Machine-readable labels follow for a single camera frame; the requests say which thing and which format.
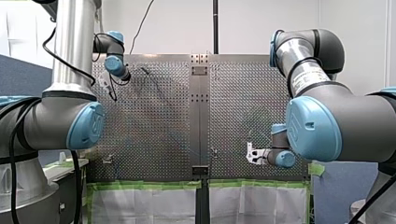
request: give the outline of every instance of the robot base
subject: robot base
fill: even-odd
[[[58,185],[49,184],[45,195],[33,198],[17,207],[21,224],[56,224],[60,218]],[[12,223],[11,209],[0,208],[0,223]]]

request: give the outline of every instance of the metal bracket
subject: metal bracket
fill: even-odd
[[[191,55],[191,74],[193,76],[207,76],[209,58],[207,54]]]
[[[208,175],[209,167],[207,165],[192,166],[192,175]]]

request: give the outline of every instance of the green tape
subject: green tape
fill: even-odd
[[[254,180],[254,179],[236,179],[236,180],[210,180],[210,188],[231,188],[231,187],[271,187],[287,189],[304,189],[309,187],[309,181],[276,181],[276,180]]]
[[[325,166],[320,165],[318,163],[308,164],[308,173],[310,175],[322,176],[325,170],[326,170]]]

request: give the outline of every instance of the metal post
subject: metal post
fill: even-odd
[[[92,72],[93,26],[99,0],[59,0],[55,53],[78,69]],[[94,95],[91,81],[67,65],[54,60],[52,85],[45,90]]]
[[[213,48],[219,54],[219,0],[213,0]]]

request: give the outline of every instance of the white wall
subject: white wall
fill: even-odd
[[[219,0],[219,53],[268,54],[274,31],[318,28],[318,0]]]
[[[105,31],[124,33],[129,52],[150,0],[103,0]],[[212,0],[157,0],[153,3],[134,53],[213,52]],[[268,54],[276,29],[318,27],[318,0],[219,0],[219,52]],[[0,1],[0,54],[52,66],[41,48],[53,24],[31,1]],[[19,34],[13,37],[13,31]]]
[[[389,2],[320,0],[319,26],[335,32],[346,51],[338,81],[357,94],[379,91],[389,84]]]
[[[104,0],[105,30],[130,48],[150,0]],[[213,52],[212,0],[155,1],[134,53]],[[318,27],[318,0],[219,0],[219,53],[267,54],[276,29]]]
[[[396,86],[396,2],[389,1],[389,36],[388,36],[388,65],[389,65],[389,85]]]
[[[41,45],[53,27],[44,8],[32,1],[0,1],[0,54],[52,67],[52,58]],[[48,47],[53,49],[53,42]]]

